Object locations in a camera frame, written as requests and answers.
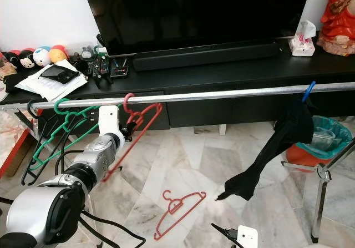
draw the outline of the green plastic bag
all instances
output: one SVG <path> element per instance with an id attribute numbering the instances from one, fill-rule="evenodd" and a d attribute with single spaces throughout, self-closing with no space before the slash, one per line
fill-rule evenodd
<path id="1" fill-rule="evenodd" d="M 352 140 L 351 132 L 338 121 L 313 116 L 312 143 L 297 143 L 297 146 L 319 159 L 330 159 L 337 155 Z"/>

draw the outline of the red hanger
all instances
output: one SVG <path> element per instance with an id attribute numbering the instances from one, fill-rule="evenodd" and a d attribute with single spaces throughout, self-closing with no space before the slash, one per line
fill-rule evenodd
<path id="1" fill-rule="evenodd" d="M 202 191 L 202 192 L 195 192 L 195 193 L 192 193 L 192 194 L 188 194 L 186 196 L 184 196 L 183 198 L 181 199 L 174 199 L 172 200 L 171 198 L 167 198 L 165 196 L 165 193 L 166 192 L 169 192 L 171 193 L 170 190 L 165 190 L 163 192 L 163 198 L 167 201 L 170 201 L 170 204 L 168 206 L 168 210 L 165 212 L 165 214 L 161 217 L 158 225 L 156 226 L 156 233 L 154 233 L 154 240 L 158 241 L 161 237 L 163 237 L 166 233 L 168 233 L 169 230 L 171 230 L 173 227 L 175 227 L 176 224 L 178 224 L 184 217 L 186 217 L 199 203 L 202 202 L 202 200 L 204 198 L 206 198 L 207 194 Z M 184 204 L 184 199 L 190 197 L 190 196 L 193 196 L 193 195 L 199 195 L 201 197 L 201 199 L 195 204 L 193 205 L 193 207 L 191 207 L 181 218 L 179 218 L 174 224 L 172 224 L 167 230 L 165 230 L 163 233 L 160 233 L 159 231 L 159 226 L 161 224 L 161 222 L 165 219 L 166 215 L 169 213 L 170 215 L 172 215 L 173 213 L 175 213 L 180 207 L 183 206 Z"/>

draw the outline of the blue hanger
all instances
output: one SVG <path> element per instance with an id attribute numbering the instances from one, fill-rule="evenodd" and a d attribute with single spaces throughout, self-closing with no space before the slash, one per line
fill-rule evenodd
<path id="1" fill-rule="evenodd" d="M 308 88 L 307 88 L 305 94 L 304 94 L 303 97 L 302 97 L 302 103 L 304 103 L 304 102 L 306 101 L 306 99 L 308 98 L 308 96 L 309 96 L 311 90 L 313 89 L 313 87 L 314 87 L 315 85 L 316 85 L 316 82 L 313 81 L 313 82 L 310 84 L 310 86 L 308 86 Z"/>

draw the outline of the red bucket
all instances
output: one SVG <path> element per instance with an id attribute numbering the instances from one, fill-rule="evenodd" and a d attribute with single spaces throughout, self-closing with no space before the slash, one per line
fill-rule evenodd
<path id="1" fill-rule="evenodd" d="M 319 159 L 307 151 L 299 148 L 296 144 L 293 144 L 286 150 L 286 158 L 289 163 L 304 165 L 304 166 L 316 166 L 318 163 L 327 164 L 331 159 Z M 303 172 L 312 172 L 309 170 L 298 169 Z"/>

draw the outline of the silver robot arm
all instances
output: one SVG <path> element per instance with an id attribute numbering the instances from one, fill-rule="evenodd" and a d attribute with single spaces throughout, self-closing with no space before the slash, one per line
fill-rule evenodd
<path id="1" fill-rule="evenodd" d="M 99 136 L 52 179 L 19 194 L 10 207 L 1 248 L 55 247 L 73 236 L 85 200 L 123 148 L 118 108 L 99 109 Z"/>

